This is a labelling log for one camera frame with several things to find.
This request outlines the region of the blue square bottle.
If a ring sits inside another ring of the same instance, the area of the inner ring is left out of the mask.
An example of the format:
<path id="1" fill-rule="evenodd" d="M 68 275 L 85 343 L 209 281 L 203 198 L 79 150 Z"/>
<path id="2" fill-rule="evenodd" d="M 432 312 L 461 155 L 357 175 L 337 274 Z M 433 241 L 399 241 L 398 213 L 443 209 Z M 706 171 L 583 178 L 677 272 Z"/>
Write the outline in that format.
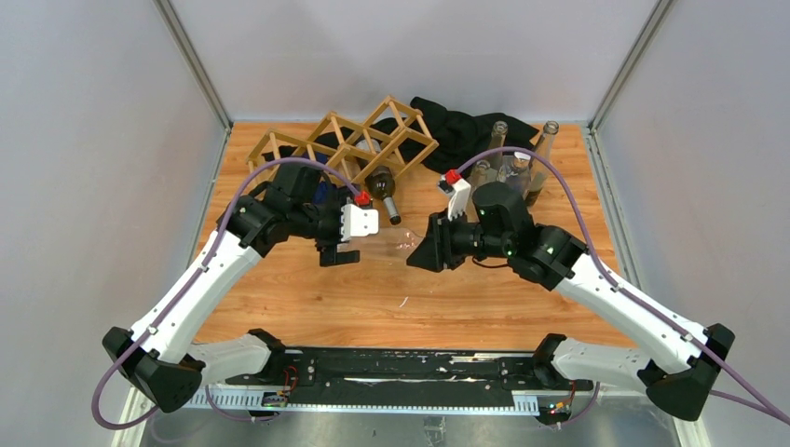
<path id="1" fill-rule="evenodd" d="M 531 162 L 532 157 L 521 152 L 504 155 L 497 172 L 497 181 L 505 183 L 522 198 L 526 198 L 531 182 Z"/>
<path id="2" fill-rule="evenodd" d="M 311 203 L 314 205 L 324 205 L 334 202 L 337 199 L 337 188 L 332 182 L 329 174 L 322 169 L 318 169 L 320 181 L 313 194 Z"/>

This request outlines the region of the dark green bottle silver foil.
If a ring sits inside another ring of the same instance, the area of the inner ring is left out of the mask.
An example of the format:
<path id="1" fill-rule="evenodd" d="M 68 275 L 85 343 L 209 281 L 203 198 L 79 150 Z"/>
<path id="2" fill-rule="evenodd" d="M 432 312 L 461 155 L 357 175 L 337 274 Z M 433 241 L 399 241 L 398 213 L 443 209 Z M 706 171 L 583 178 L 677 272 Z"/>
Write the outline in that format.
<path id="1" fill-rule="evenodd" d="M 390 168 L 379 166 L 372 170 L 365 178 L 365 185 L 370 195 L 383 203 L 389 222 L 392 225 L 400 224 L 402 217 L 394 199 L 396 183 Z"/>

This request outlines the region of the clear bottle with white label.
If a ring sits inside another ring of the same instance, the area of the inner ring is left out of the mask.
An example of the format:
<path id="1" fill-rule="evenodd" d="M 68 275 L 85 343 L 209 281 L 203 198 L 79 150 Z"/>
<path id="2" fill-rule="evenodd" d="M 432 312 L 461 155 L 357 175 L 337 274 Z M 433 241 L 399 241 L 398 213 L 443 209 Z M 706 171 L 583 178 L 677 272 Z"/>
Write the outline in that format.
<path id="1" fill-rule="evenodd" d="M 496 121 L 491 129 L 490 140 L 486 149 L 492 150 L 492 149 L 497 149 L 499 147 L 503 147 L 508 130 L 509 130 L 509 126 L 505 121 L 502 120 Z M 489 164 L 489 167 L 491 169 L 499 169 L 502 164 L 502 159 L 503 159 L 503 153 L 495 152 L 489 154 L 485 158 L 485 161 Z"/>

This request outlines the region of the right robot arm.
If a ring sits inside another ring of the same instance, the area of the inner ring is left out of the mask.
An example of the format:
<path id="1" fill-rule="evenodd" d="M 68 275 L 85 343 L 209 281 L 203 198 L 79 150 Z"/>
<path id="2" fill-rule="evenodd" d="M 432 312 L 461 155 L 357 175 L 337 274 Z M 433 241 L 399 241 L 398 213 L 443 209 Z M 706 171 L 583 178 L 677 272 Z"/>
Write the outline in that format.
<path id="1" fill-rule="evenodd" d="M 427 233 L 407 258 L 412 267 L 441 272 L 466 260 L 501 258 L 521 279 L 591 309 L 633 341 L 623 348 L 544 337 L 532 356 L 536 383 L 552 389 L 589 380 L 645 394 L 669 415 L 695 421 L 713 391 L 734 333 L 702 326 L 656 303 L 593 257 L 566 230 L 535 223 L 522 199 L 503 183 L 472 189 L 440 180 L 446 210 L 429 216 Z"/>

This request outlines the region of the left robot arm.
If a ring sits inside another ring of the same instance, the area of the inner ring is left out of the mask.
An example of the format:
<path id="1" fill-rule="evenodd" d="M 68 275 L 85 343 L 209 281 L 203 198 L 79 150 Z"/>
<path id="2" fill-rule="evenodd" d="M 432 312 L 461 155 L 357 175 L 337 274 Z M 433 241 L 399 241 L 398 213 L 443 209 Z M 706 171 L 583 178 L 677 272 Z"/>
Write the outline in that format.
<path id="1" fill-rule="evenodd" d="M 285 373 L 283 346 L 260 329 L 238 339 L 197 344 L 194 337 L 230 289 L 271 250 L 290 237 L 315 241 L 320 265 L 353 264 L 360 255 L 338 245 L 377 231 L 368 193 L 324 164 L 286 157 L 264 164 L 269 181 L 248 176 L 231 198 L 193 263 L 170 290 L 129 329 L 113 327 L 102 338 L 112 359 L 91 401 L 99 402 L 114 373 L 120 373 L 155 409 L 172 413 L 204 386 L 241 374 L 264 385 Z"/>

